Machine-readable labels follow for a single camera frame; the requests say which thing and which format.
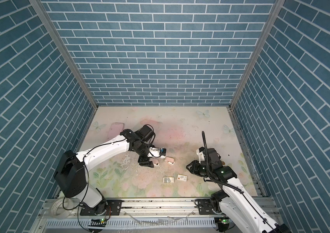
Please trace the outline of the staple box tray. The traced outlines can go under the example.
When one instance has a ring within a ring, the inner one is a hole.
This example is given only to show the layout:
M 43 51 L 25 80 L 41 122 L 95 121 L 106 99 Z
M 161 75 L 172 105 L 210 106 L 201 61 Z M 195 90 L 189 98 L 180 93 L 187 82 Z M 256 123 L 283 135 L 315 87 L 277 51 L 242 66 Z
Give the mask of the staple box tray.
M 163 177 L 163 183 L 174 183 L 174 177 Z

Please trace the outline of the white staple box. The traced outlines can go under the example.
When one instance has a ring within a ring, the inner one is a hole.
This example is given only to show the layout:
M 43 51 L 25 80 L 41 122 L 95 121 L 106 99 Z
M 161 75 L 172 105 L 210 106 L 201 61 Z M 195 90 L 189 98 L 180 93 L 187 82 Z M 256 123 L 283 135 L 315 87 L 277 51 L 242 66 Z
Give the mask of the white staple box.
M 177 175 L 177 180 L 178 181 L 184 181 L 184 182 L 186 182 L 187 181 L 187 176 L 186 175 L 182 175 L 182 174 L 178 174 Z

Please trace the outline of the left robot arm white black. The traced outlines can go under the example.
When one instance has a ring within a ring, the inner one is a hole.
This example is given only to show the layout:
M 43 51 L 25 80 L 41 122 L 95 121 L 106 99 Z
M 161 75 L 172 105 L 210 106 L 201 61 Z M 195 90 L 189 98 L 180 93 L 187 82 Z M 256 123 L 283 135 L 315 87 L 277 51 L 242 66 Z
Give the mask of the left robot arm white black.
M 135 132 L 125 129 L 112 140 L 85 151 L 68 150 L 59 160 L 54 179 L 66 198 L 76 198 L 100 214 L 105 208 L 106 200 L 103 194 L 90 185 L 90 170 L 127 151 L 139 155 L 140 166 L 153 168 L 150 156 L 154 156 L 151 151 L 154 138 L 153 128 L 144 125 Z

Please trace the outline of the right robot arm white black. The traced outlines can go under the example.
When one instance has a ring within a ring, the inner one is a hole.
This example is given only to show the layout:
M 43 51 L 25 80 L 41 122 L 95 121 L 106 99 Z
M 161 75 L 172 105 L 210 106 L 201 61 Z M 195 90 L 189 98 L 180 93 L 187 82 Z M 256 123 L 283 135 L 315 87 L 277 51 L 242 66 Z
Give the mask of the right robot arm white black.
M 290 233 L 285 224 L 279 225 L 261 208 L 246 191 L 238 175 L 229 166 L 224 166 L 214 148 L 197 150 L 199 160 L 186 166 L 187 170 L 206 182 L 220 186 L 210 198 L 212 209 L 217 214 L 229 217 L 243 233 Z

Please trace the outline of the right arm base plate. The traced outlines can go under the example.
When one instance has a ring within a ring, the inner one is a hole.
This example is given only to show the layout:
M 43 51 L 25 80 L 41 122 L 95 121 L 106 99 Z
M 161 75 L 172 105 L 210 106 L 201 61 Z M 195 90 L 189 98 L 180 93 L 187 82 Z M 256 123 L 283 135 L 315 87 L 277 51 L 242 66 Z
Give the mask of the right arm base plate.
M 216 199 L 195 199 L 194 204 L 198 208 L 200 215 L 219 215 L 221 214 L 219 204 Z

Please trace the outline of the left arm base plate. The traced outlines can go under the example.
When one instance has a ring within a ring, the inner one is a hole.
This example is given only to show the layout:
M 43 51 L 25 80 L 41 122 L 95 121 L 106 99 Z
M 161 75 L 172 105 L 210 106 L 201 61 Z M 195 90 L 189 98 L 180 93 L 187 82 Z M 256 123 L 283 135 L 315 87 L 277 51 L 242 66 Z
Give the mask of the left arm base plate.
M 102 200 L 95 207 L 82 203 L 79 213 L 81 216 L 118 216 L 121 206 L 122 200 Z

